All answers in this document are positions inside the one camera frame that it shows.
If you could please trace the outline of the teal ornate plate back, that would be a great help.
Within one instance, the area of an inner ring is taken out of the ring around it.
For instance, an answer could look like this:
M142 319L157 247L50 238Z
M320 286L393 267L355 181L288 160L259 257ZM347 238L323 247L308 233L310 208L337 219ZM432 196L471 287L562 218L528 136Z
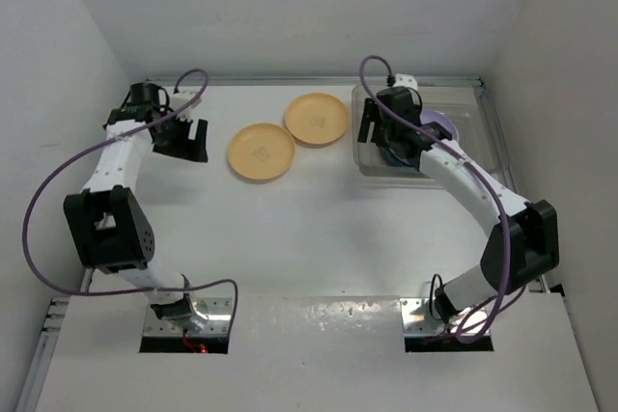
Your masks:
M418 172L418 170L411 166L408 162L398 158L390 149L380 148L379 153L382 160L386 163L387 166L394 168L402 168L413 173Z

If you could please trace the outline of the yellow plate back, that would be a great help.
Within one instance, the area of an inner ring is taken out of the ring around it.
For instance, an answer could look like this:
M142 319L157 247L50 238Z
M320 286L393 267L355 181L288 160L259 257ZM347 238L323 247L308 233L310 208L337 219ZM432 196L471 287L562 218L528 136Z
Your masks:
M311 93L299 96L290 103L284 122L297 141L324 146L339 140L347 132L351 114L339 98Z

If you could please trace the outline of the yellow plate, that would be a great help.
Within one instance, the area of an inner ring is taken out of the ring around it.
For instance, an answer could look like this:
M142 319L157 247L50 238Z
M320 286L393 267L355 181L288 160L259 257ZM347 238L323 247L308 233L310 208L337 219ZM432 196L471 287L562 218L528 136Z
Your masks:
M290 103L284 122L297 141L324 146L339 140L347 132L351 114L339 98L311 93L299 96Z
M276 124L252 124L241 129L227 149L230 167L242 178L268 181L289 171L295 160L295 141Z

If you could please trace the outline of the purple plate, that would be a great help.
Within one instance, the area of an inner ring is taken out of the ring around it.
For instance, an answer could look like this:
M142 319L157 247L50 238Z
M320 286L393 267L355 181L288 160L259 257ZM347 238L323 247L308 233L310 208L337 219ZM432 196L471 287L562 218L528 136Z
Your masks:
M438 123L452 135L454 140L460 139L456 125L443 113L434 110L422 110L420 121L422 124Z

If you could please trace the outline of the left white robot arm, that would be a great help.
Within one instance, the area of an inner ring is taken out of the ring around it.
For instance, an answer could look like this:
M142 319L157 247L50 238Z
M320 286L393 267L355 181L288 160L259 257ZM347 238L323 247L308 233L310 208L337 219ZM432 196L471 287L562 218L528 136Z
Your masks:
M135 197L142 161L152 152L207 162L208 123L191 119L188 101L200 99L154 83L131 85L104 126L107 145L93 174L80 193L66 197L63 209L85 267L144 290L158 319L198 334L209 323L208 307L190 294L184 275L155 257L154 229Z

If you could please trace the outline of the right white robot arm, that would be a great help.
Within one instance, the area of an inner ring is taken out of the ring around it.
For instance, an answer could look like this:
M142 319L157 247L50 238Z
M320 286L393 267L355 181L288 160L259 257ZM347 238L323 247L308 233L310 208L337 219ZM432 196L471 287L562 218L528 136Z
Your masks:
M362 110L358 144L385 153L407 174L434 180L487 237L475 266L432 290L429 320L445 325L466 309L502 301L558 265L555 208L525 199L485 171L464 152L453 123L425 110L417 88L385 88L353 102Z

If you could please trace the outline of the clear plastic bin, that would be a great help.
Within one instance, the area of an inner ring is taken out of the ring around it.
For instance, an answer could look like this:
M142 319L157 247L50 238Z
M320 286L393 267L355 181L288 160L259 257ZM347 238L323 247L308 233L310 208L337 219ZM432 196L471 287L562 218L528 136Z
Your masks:
M508 155L499 123L483 90L472 84L462 86L429 85L420 88L424 108L448 118L457 129L459 144L488 173L504 179ZM367 93L361 86L351 91L351 125L353 157L360 173L374 185L411 188L436 188L435 181L404 167L387 163L378 147L360 143L358 133Z

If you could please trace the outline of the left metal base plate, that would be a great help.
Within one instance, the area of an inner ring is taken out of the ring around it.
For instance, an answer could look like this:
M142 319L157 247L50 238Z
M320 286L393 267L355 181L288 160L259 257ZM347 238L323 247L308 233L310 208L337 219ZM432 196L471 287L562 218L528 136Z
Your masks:
M146 337L225 337L230 329L233 304L229 298L189 298L172 304L151 305L146 312Z

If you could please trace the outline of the metal base plate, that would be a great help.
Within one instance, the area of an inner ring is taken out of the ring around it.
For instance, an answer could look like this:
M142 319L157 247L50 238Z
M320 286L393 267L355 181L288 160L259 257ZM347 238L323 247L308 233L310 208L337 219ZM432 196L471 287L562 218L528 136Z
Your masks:
M146 337L225 337L230 329L233 304L229 298L189 298L172 304L151 305L146 312Z
M481 309L471 316L471 308L465 308L461 313L444 323L430 315L428 297L401 297L400 311L404 335L407 338L431 338L438 335L454 335L461 328L464 336L477 334L486 323L488 310Z

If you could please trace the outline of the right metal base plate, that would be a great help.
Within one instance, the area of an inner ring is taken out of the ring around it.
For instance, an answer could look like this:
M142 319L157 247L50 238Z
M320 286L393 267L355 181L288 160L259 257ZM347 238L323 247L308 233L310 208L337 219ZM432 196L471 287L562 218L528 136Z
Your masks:
M486 323L488 310L481 309L471 316L471 308L465 308L461 313L444 323L430 315L428 297L401 297L400 311L404 335L407 338L431 338L438 335L454 335L461 328L464 336L477 334Z

